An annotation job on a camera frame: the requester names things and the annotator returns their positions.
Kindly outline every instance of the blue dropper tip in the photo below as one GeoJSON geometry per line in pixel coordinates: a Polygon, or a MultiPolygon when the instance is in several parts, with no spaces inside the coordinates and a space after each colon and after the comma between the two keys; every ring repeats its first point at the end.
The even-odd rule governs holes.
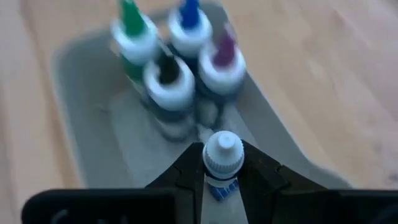
{"type": "Polygon", "coordinates": [[[181,26],[183,29],[194,29],[199,24],[198,0],[185,0],[180,8],[181,26]]]}

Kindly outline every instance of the tray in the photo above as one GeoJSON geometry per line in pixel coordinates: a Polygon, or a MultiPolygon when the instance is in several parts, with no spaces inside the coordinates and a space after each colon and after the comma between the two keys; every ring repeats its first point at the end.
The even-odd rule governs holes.
{"type": "MultiPolygon", "coordinates": [[[[218,30],[228,20],[223,7],[204,2],[202,9],[218,30]]],[[[169,9],[150,13],[155,23],[169,9]]],[[[161,174],[195,136],[181,143],[166,141],[152,127],[151,114],[124,76],[119,58],[109,48],[108,29],[84,35],[56,52],[52,62],[57,101],[62,109],[71,155],[88,188],[143,187],[161,174]]],[[[225,129],[319,184],[348,188],[338,176],[306,159],[250,75],[235,106],[226,110],[225,129]]],[[[204,188],[203,223],[247,223],[239,192],[223,203],[204,188]]]]}

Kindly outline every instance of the paint bottle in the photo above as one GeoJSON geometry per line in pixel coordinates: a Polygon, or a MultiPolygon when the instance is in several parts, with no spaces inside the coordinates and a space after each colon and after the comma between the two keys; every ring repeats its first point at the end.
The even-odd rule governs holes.
{"type": "Polygon", "coordinates": [[[198,0],[185,0],[169,15],[170,39],[173,48],[196,73],[198,55],[203,45],[211,40],[213,29],[198,0]]]}
{"type": "Polygon", "coordinates": [[[111,24],[119,45],[124,72],[142,97],[144,65],[159,56],[159,38],[155,24],[141,14],[133,0],[120,0],[120,18],[111,24]]]}
{"type": "Polygon", "coordinates": [[[202,156],[206,182],[212,187],[229,187],[244,162],[242,140],[231,131],[218,131],[207,140],[202,156]]]}
{"type": "Polygon", "coordinates": [[[218,45],[206,44],[199,57],[196,115],[206,128],[222,125],[225,105],[236,99],[246,74],[246,62],[232,27],[226,24],[224,28],[218,45]]]}
{"type": "Polygon", "coordinates": [[[170,141],[183,141],[195,130],[195,77],[180,58],[164,52],[144,68],[144,84],[154,124],[170,141]]]}

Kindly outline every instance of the wooden table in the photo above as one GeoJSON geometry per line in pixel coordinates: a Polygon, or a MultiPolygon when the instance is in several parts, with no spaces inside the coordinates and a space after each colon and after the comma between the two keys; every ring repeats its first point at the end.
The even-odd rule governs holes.
{"type": "MultiPolygon", "coordinates": [[[[149,12],[177,0],[137,3],[149,12]]],[[[223,4],[248,70],[303,153],[355,187],[398,187],[397,3],[223,4]]],[[[108,26],[117,8],[116,0],[0,0],[2,223],[16,222],[36,192],[81,187],[53,95],[50,59],[67,40],[108,26]]]]}

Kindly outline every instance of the green bottle cap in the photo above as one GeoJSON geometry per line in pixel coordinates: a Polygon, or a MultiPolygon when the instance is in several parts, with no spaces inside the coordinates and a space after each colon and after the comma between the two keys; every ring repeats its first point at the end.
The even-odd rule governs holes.
{"type": "Polygon", "coordinates": [[[124,33],[136,37],[146,29],[146,24],[139,13],[136,3],[132,0],[120,0],[120,19],[124,24],[124,33]]]}

